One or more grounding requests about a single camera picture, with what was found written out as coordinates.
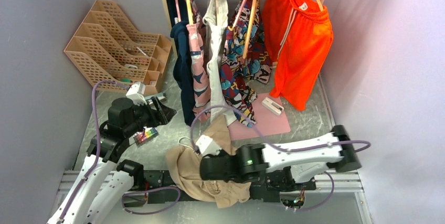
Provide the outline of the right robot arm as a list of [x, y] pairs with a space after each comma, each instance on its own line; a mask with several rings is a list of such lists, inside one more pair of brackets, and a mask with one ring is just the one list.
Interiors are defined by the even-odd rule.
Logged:
[[236, 149], [234, 155], [225, 151], [204, 155], [199, 174], [202, 180], [247, 183], [289, 168], [283, 183], [288, 189], [297, 189], [328, 169], [342, 173], [361, 168], [354, 144], [345, 127], [336, 125], [329, 133], [305, 141], [246, 144]]

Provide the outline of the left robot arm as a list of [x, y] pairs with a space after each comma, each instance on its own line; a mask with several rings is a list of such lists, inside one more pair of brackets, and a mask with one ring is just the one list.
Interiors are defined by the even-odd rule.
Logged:
[[175, 114], [157, 97], [114, 100], [107, 121], [97, 127], [78, 177], [48, 223], [102, 223], [127, 191], [144, 189], [143, 165], [120, 158], [130, 137], [147, 127], [167, 125]]

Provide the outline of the beige shorts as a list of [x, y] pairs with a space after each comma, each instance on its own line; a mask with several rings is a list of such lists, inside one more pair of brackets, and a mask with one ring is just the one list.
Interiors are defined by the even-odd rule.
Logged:
[[[204, 131], [228, 154], [234, 154], [227, 122], [224, 115], [215, 118]], [[199, 165], [202, 158], [191, 147], [176, 146], [165, 153], [170, 176], [176, 186], [194, 199], [215, 202], [218, 208], [227, 208], [250, 198], [250, 183], [202, 180]]]

